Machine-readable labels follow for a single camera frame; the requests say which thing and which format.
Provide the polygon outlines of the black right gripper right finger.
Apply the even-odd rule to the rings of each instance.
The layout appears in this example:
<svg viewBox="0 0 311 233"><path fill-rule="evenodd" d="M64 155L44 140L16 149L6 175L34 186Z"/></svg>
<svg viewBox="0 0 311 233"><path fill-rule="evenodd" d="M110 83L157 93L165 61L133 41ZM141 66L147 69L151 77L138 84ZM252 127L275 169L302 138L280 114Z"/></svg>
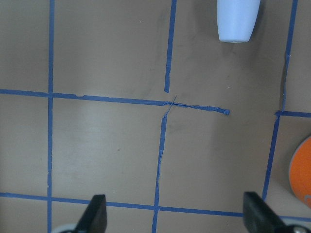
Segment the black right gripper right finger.
<svg viewBox="0 0 311 233"><path fill-rule="evenodd" d="M309 233L302 225L285 224L256 192L243 194L243 224L249 233Z"/></svg>

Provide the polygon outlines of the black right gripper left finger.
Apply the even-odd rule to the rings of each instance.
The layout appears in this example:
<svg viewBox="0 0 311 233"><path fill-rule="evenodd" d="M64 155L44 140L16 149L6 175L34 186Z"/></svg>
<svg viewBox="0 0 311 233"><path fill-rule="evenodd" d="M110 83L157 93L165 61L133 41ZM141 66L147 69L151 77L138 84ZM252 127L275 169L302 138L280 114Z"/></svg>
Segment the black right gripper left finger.
<svg viewBox="0 0 311 233"><path fill-rule="evenodd" d="M107 228L105 195L94 195L75 227L76 233L104 233Z"/></svg>

